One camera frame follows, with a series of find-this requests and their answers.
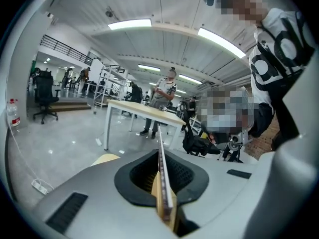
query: metal shelf rack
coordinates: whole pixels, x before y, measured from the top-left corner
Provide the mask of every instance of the metal shelf rack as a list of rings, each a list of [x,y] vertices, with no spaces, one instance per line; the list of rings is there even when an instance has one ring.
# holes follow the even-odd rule
[[[94,105],[100,106],[102,108],[103,106],[107,106],[106,103],[104,103],[105,97],[112,97],[114,99],[121,100],[123,98],[120,97],[120,92],[124,91],[124,87],[126,86],[125,83],[129,82],[128,79],[122,76],[121,73],[118,73],[116,71],[122,71],[124,70],[121,66],[116,65],[103,65],[103,68],[101,69],[98,85],[96,86],[95,93],[94,93],[94,99],[93,103]],[[118,80],[111,79],[111,75],[113,75]],[[100,81],[104,79],[105,85],[100,85]],[[113,91],[113,93],[117,93],[115,95],[111,95],[109,91]]]

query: gray floor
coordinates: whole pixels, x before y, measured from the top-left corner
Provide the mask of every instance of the gray floor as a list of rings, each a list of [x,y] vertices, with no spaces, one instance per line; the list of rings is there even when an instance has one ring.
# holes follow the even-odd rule
[[[29,126],[15,134],[18,147],[12,136],[9,138],[9,170],[13,189],[18,201],[32,209],[43,197],[31,185],[34,174],[54,188],[73,175],[90,166],[106,151],[98,146],[95,139],[103,141],[106,108],[59,113],[59,121],[46,117],[45,124],[40,118],[30,121]],[[130,118],[113,112],[110,132],[110,148],[107,153],[118,156],[132,152],[152,150],[158,147],[157,139],[136,135],[143,130],[145,120],[134,120],[133,131],[128,132]],[[170,126],[163,127],[165,144],[169,144],[173,134]],[[183,132],[178,139],[178,150],[182,149]]]

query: ceiling light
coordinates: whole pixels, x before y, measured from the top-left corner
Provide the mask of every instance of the ceiling light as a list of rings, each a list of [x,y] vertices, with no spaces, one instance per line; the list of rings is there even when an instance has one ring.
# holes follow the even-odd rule
[[[191,82],[195,82],[195,83],[197,83],[197,84],[202,84],[202,82],[200,82],[200,81],[198,81],[198,80],[195,80],[195,79],[192,79],[192,78],[190,78],[190,77],[188,77],[188,76],[185,76],[185,75],[183,75],[183,74],[180,74],[179,76],[180,76],[181,78],[184,78],[184,79],[189,80],[189,81],[191,81]]]
[[[128,27],[150,27],[152,22],[150,19],[134,19],[109,24],[111,30],[128,28]]]
[[[182,90],[176,90],[177,92],[181,92],[181,93],[183,93],[183,94],[186,94],[186,92],[185,91],[182,91]]]
[[[153,67],[153,66],[139,65],[139,68],[160,72],[160,68]]]
[[[230,43],[229,41],[225,40],[224,38],[218,36],[217,34],[210,32],[208,30],[200,28],[198,31],[198,35],[219,44],[220,46],[229,50],[230,52],[232,52],[233,54],[235,54],[239,58],[243,58],[246,56],[246,54],[244,52],[242,52],[240,49],[238,49],[234,44]]]

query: railing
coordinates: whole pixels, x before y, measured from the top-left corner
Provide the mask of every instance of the railing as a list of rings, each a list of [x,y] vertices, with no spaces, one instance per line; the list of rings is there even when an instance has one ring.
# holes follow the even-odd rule
[[[123,74],[125,72],[125,69],[122,67],[122,66],[117,66],[117,65],[107,65],[107,64],[104,64],[105,68],[106,69],[109,69],[109,68],[112,68],[112,70],[114,72],[117,72],[119,74]]]
[[[111,88],[112,88],[112,91],[115,94],[115,96],[117,96],[118,92],[119,92],[119,87],[117,87],[114,83],[112,83]]]
[[[52,37],[48,35],[44,35],[43,38],[41,39],[40,45],[43,45],[45,47],[51,48],[53,50],[59,51],[71,58],[74,58],[78,61],[81,61],[87,65],[91,65],[93,59],[84,55],[80,51],[77,51],[70,46],[59,42],[58,40],[53,39]]]

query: black office chair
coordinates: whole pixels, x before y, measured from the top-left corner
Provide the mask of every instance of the black office chair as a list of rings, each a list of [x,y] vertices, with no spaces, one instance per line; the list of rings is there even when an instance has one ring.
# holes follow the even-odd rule
[[[40,105],[40,108],[43,106],[44,110],[40,111],[33,115],[33,119],[35,120],[35,116],[42,115],[41,124],[44,124],[44,118],[47,115],[52,115],[56,117],[56,120],[59,120],[56,113],[50,112],[50,104],[59,101],[58,92],[60,90],[55,90],[55,97],[52,96],[52,85],[53,85],[53,77],[50,72],[41,71],[38,76],[35,77],[36,89],[34,90],[35,97],[34,100],[37,104]]]
[[[208,153],[213,155],[219,155],[220,150],[212,144],[208,139],[200,138],[200,135],[194,135],[189,124],[188,114],[184,114],[184,121],[186,122],[185,136],[183,140],[183,148],[187,154],[198,156],[206,156]]]

